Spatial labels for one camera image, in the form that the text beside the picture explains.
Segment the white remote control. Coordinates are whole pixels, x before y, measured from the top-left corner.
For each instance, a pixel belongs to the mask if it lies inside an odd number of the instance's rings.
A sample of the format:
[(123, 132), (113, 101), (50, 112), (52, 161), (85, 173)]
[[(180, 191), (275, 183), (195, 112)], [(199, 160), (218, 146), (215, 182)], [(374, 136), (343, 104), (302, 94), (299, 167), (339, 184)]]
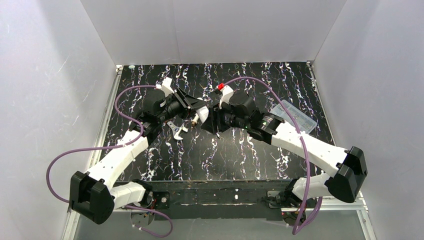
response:
[(199, 120), (201, 123), (204, 123), (209, 116), (209, 108), (205, 105), (199, 109), (196, 110), (196, 114), (199, 117)]

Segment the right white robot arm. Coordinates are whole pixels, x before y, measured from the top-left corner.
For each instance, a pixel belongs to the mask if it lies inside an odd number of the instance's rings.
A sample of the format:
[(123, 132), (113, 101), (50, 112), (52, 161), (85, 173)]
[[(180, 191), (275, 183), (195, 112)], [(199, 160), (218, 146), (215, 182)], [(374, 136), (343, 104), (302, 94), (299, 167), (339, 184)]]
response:
[(320, 175), (292, 180), (285, 190), (286, 199), (301, 201), (333, 196), (353, 203), (368, 175), (364, 152), (325, 143), (307, 133), (297, 133), (294, 126), (270, 112), (262, 112), (252, 97), (244, 92), (230, 93), (212, 106), (196, 110), (201, 128), (212, 134), (240, 128), (255, 140), (288, 150), (322, 169)]

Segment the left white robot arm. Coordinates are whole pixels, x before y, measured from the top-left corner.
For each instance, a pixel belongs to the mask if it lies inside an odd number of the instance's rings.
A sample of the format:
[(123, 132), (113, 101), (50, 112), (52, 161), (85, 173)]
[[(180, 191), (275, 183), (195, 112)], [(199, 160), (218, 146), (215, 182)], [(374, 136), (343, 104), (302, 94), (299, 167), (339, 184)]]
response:
[(113, 210), (142, 202), (152, 188), (140, 180), (115, 187), (121, 173), (147, 150), (162, 132), (163, 124), (178, 116), (195, 114), (204, 121), (207, 102), (177, 90), (164, 88), (149, 91), (140, 110), (132, 118), (119, 148), (111, 150), (86, 172), (76, 171), (70, 179), (69, 207), (96, 224), (104, 223)]

